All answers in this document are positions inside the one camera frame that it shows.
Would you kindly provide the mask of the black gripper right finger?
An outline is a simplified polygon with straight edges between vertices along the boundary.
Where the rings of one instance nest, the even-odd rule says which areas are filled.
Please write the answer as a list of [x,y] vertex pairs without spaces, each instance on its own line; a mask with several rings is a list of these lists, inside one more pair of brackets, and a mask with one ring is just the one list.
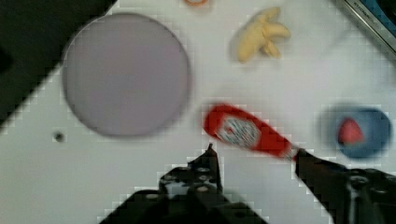
[[298,151],[295,174],[331,215],[334,224],[396,224],[395,176],[344,165]]

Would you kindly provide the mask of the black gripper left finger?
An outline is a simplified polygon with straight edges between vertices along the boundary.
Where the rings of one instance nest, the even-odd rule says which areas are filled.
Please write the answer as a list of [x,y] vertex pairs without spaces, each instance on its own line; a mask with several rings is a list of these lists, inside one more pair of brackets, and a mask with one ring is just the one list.
[[172,168],[159,179],[159,192],[170,201],[184,201],[191,191],[213,187],[222,191],[218,153],[210,143],[207,149],[186,166]]

